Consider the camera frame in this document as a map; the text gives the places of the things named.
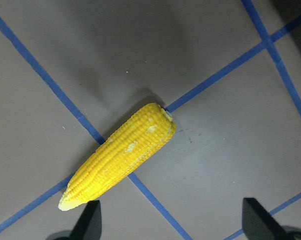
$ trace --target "gray floor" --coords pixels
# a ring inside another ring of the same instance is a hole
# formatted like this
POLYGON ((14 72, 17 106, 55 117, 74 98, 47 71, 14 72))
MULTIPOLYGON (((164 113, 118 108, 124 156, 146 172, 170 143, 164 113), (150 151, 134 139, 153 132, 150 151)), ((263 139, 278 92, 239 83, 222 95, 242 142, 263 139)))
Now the gray floor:
MULTIPOLYGON (((301 15, 301 1, 253 3, 270 35, 301 15)), ((0 17, 105 138, 261 42, 238 0, 1 0, 0 17)), ((301 99, 301 25, 274 44, 301 99)), ((301 192, 301 115, 266 49, 172 114, 174 138, 135 174, 190 237, 125 178, 100 197, 102 240, 243 240, 243 197, 270 211, 301 192)), ((61 212, 63 190, 22 209, 97 147, 0 31, 0 240, 67 234, 84 206, 61 212)), ((274 217, 301 228, 301 198, 274 217)))

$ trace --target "toy corn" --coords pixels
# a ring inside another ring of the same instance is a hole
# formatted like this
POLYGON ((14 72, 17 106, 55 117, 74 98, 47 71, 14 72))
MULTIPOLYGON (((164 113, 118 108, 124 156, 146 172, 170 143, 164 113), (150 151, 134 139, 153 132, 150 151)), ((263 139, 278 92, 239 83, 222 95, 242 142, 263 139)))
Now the toy corn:
POLYGON ((175 128, 158 104, 142 107, 77 170, 58 208, 67 211, 101 196, 163 147, 175 128))

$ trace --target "ear of corn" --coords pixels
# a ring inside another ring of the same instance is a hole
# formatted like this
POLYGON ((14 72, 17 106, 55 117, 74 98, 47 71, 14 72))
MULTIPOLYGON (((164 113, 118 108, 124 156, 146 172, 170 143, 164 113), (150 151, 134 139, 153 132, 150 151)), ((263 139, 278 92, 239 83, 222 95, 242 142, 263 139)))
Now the ear of corn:
POLYGON ((101 196, 164 146, 175 128, 158 104, 142 107, 77 170, 58 208, 67 211, 101 196))

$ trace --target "blue line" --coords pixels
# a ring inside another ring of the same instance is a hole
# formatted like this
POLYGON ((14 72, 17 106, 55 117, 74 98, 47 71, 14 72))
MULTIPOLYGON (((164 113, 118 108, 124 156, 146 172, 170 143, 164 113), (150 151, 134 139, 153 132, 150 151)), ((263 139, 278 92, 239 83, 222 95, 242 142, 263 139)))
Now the blue line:
POLYGON ((283 80, 285 87, 301 116, 301 98, 293 84, 293 81, 283 63, 283 60, 282 60, 279 52, 277 51, 271 37, 269 36, 265 26, 263 25, 263 22, 259 16, 257 10, 254 7, 254 4, 252 3, 251 0, 242 0, 241 2, 243 3, 252 23, 256 27, 261 39, 265 43, 266 48, 267 48, 272 60, 274 61, 275 66, 281 76, 281 79, 283 80))
POLYGON ((91 136, 99 143, 102 144, 102 136, 93 125, 87 120, 87 118, 81 113, 81 111, 75 106, 75 104, 69 99, 69 97, 62 91, 57 83, 51 78, 51 76, 45 71, 45 69, 39 64, 39 62, 33 57, 33 55, 26 49, 21 41, 16 37, 12 30, 6 25, 6 23, 0 17, 0 31, 11 41, 20 55, 30 64, 34 71, 47 83, 59 100, 66 106, 66 108, 75 116, 75 118, 82 124, 84 128, 88 130, 91 136))
MULTIPOLYGON (((94 128, 94 126, 87 120, 86 117, 80 112, 75 104, 68 98, 68 96, 62 91, 62 89, 55 83, 51 76, 44 70, 39 62, 33 57, 33 55, 26 49, 16 35, 9 29, 5 22, 0 17, 0 31, 12 42, 17 51, 22 57, 31 65, 35 72, 48 84, 55 95, 60 101, 68 108, 68 110, 76 117, 76 119, 83 125, 84 128, 90 133, 90 135, 102 145, 105 140, 94 128)), ((71 174, 54 187, 49 189, 47 192, 39 196, 37 199, 32 201, 30 204, 25 206, 23 209, 15 213, 13 216, 8 218, 2 224, 0 224, 0 232, 8 228, 10 225, 15 223, 18 219, 28 214, 31 210, 42 204, 52 195, 67 186, 67 183, 74 174, 71 174)), ((145 197, 156 207, 156 209, 168 220, 168 222, 181 234, 186 240, 191 240, 191 237, 182 228, 182 226, 173 218, 173 216, 164 208, 164 206, 156 199, 156 197, 147 189, 143 182, 134 174, 131 173, 129 179, 135 184, 135 186, 145 195, 145 197)))
POLYGON ((157 200, 151 191, 139 180, 135 173, 131 173, 129 179, 138 187, 145 197, 154 205, 154 207, 164 216, 164 218, 176 229, 176 231, 185 239, 191 240, 191 236, 175 220, 175 218, 166 210, 166 208, 157 200))
POLYGON ((218 72, 214 73, 212 76, 201 82, 199 85, 194 87, 192 90, 185 93, 183 96, 181 96, 179 99, 171 103, 169 106, 167 106, 165 109, 169 111, 170 113, 174 112, 176 109, 187 103, 189 100, 200 94, 202 91, 216 83, 221 78, 225 77, 227 74, 238 68, 243 63, 247 62, 249 59, 260 53, 262 50, 265 49, 265 45, 263 42, 257 44, 250 50, 248 50, 246 53, 241 55, 239 58, 232 61, 227 66, 223 67, 218 72))
POLYGON ((270 38, 273 42, 276 42, 277 40, 279 40, 280 38, 282 38, 286 34, 290 33, 291 31, 293 31, 294 29, 296 29, 300 25, 301 25, 301 15, 299 15, 297 18, 295 18, 294 20, 289 22, 287 25, 285 25, 284 27, 282 27, 281 29, 279 29, 278 31, 273 33, 270 36, 270 38))
POLYGON ((51 189, 46 191, 44 194, 40 195, 38 198, 36 198, 34 201, 32 201, 30 204, 16 212, 13 216, 5 220, 3 223, 0 224, 0 233, 4 231, 6 228, 8 228, 10 225, 15 223, 18 219, 22 218, 26 214, 28 214, 30 211, 32 211, 34 208, 38 207, 40 204, 45 202, 47 199, 49 199, 54 194, 58 193, 60 190, 65 188, 67 186, 67 183, 72 178, 73 174, 66 177, 64 180, 57 183, 55 186, 53 186, 51 189))
MULTIPOLYGON (((288 199, 287 201, 283 202, 281 205, 275 207, 273 210, 269 212, 269 214, 274 216, 278 212, 282 211, 283 209, 287 208, 288 206, 292 205, 293 203, 297 202, 300 199, 301 199, 301 192, 296 194, 292 198, 288 199)), ((230 235, 229 237, 226 237, 224 240, 234 240, 235 238, 239 237, 243 233, 244 233, 243 229, 240 229, 235 233, 233 233, 232 235, 230 235)))

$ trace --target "black object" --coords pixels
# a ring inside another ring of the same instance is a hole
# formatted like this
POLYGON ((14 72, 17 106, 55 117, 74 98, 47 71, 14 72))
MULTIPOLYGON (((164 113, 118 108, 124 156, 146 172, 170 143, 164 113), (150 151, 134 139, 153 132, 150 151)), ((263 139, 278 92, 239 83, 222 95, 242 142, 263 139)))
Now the black object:
POLYGON ((243 199, 241 225, 248 240, 301 240, 301 229, 285 231, 255 198, 243 199))
POLYGON ((55 240, 99 240, 102 234, 102 214, 99 200, 89 201, 69 237, 55 240))

